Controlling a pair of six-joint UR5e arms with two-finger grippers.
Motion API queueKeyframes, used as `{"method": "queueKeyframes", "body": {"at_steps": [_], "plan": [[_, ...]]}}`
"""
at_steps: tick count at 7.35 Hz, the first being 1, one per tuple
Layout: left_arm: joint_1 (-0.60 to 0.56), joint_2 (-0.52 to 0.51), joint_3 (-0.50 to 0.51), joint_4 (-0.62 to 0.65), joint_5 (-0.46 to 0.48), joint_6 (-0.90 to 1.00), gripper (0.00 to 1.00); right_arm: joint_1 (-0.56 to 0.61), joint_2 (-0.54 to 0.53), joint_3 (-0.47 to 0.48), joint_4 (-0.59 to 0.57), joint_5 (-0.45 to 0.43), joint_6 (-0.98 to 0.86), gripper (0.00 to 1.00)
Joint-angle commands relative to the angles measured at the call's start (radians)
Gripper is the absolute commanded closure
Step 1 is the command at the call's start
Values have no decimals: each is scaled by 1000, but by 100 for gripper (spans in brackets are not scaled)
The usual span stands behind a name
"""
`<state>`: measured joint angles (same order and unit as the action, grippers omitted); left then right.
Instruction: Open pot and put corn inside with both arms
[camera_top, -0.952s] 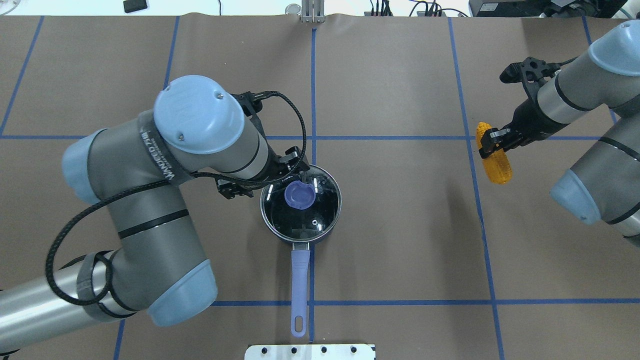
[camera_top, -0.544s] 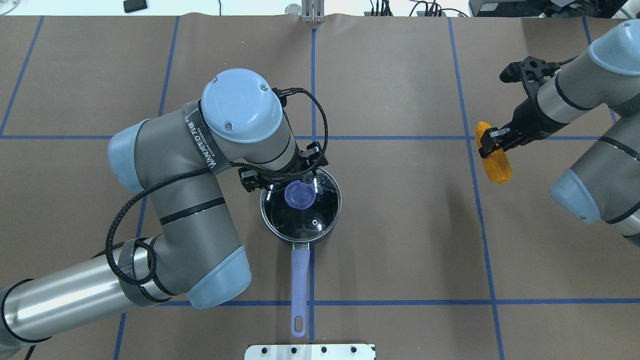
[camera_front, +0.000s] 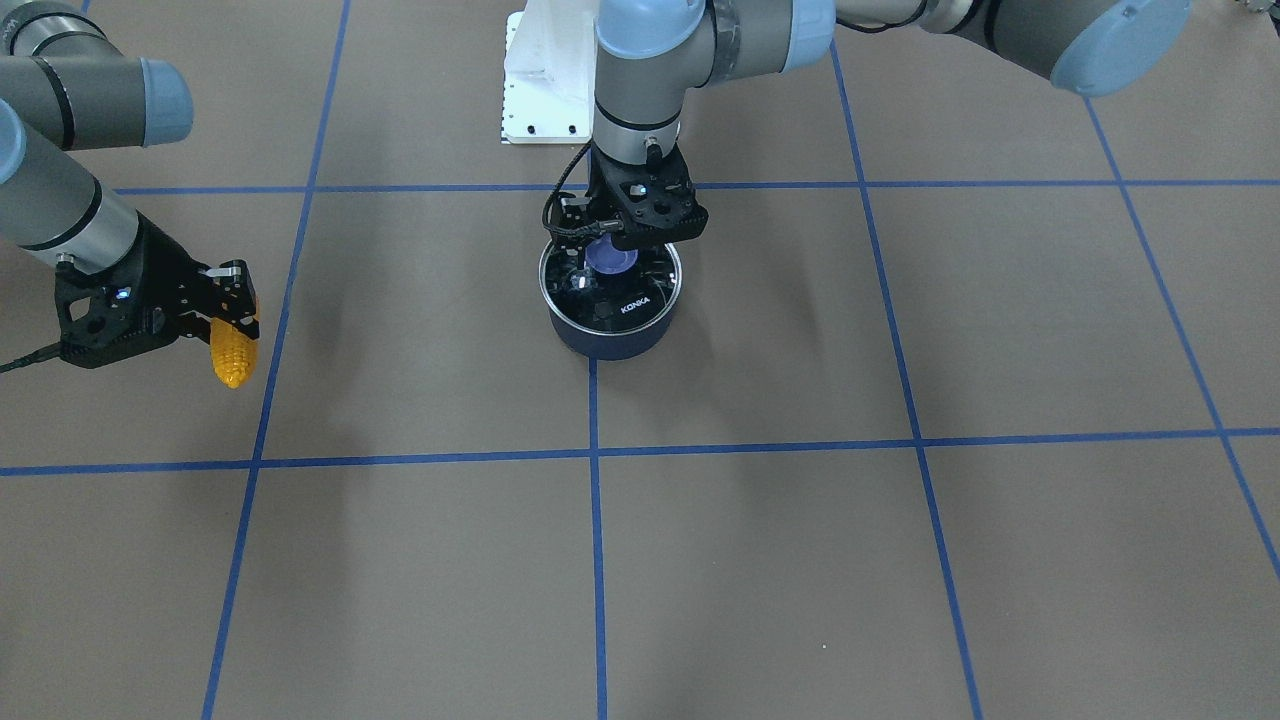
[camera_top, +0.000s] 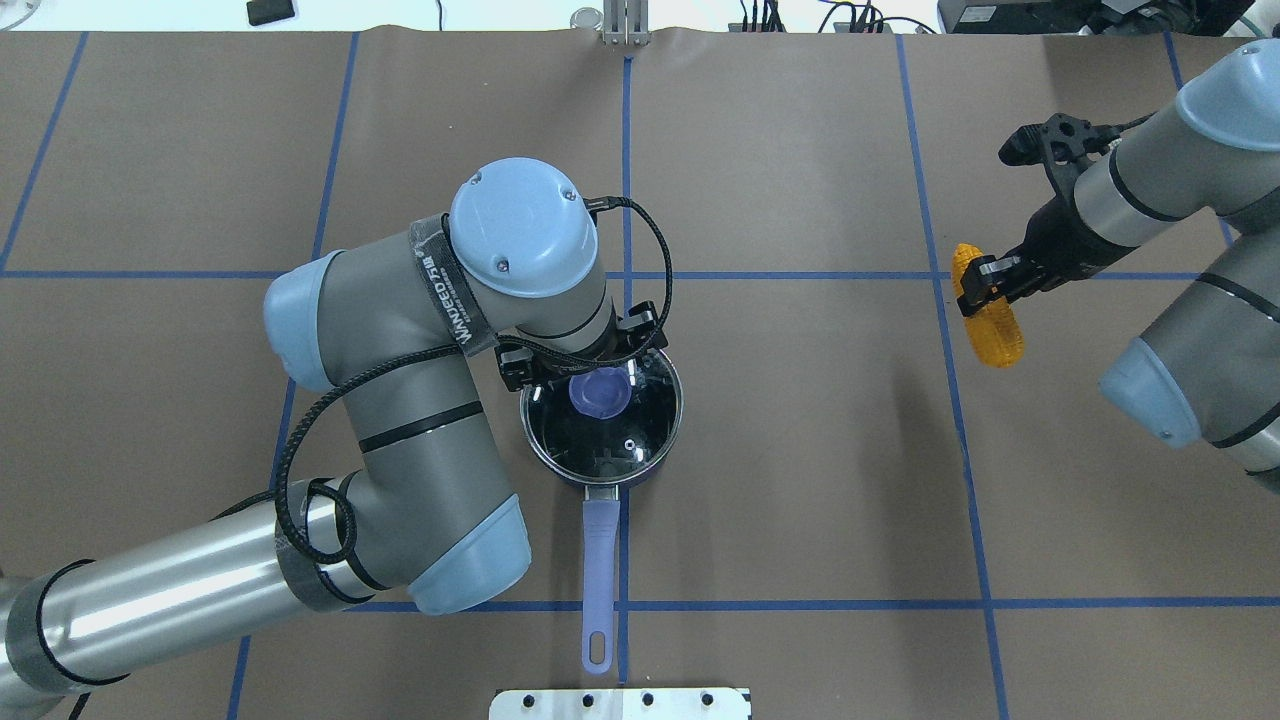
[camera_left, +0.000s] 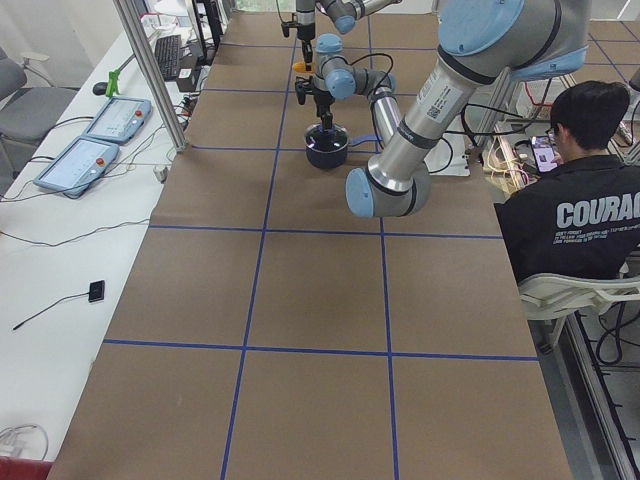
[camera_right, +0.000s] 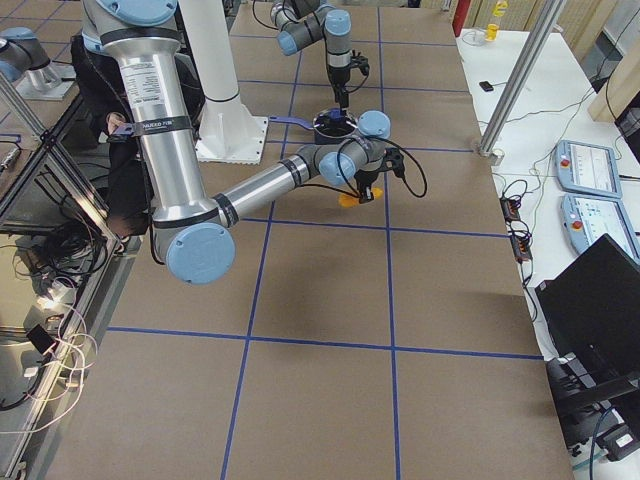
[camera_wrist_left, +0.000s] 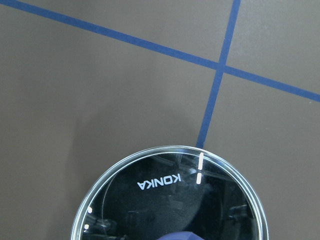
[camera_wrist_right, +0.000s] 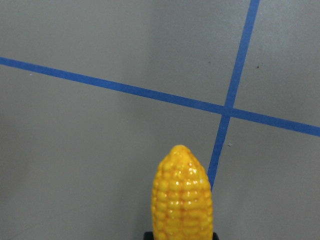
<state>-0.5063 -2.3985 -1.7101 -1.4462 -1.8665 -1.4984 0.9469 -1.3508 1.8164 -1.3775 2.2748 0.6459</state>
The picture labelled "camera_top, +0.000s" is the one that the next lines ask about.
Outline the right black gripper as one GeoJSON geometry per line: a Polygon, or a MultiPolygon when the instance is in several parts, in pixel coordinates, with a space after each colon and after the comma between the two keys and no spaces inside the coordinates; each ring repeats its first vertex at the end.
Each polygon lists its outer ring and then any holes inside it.
{"type": "Polygon", "coordinates": [[[975,316],[998,300],[1010,304],[1037,291],[1037,278],[1044,283],[1088,279],[1114,264],[1114,246],[1097,236],[1062,197],[1053,197],[1029,219],[1020,254],[1002,258],[980,255],[975,278],[960,279],[960,313],[975,316]]]}

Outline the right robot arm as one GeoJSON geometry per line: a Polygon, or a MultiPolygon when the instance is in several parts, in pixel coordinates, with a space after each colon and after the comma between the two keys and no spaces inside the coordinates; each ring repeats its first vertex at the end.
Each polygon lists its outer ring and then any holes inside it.
{"type": "Polygon", "coordinates": [[[1050,197],[1010,250],[954,250],[954,302],[974,354],[1012,365],[1023,351],[1016,301],[1204,229],[1181,266],[1184,288],[1126,343],[1100,392],[1167,447],[1216,448],[1276,492],[1277,40],[1230,49],[1134,120],[1056,113],[1023,126],[998,158],[1041,167],[1050,197]]]}

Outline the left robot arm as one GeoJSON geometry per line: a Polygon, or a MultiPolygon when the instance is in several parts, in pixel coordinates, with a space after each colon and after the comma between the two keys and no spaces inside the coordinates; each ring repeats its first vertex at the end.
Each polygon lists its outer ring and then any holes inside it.
{"type": "Polygon", "coordinates": [[[136,673],[406,591],[449,614],[530,565],[521,497],[472,363],[506,384],[622,363],[602,218],[634,201],[531,158],[443,209],[274,279],[273,350],[310,405],[234,503],[3,591],[3,716],[83,703],[136,673]]]}

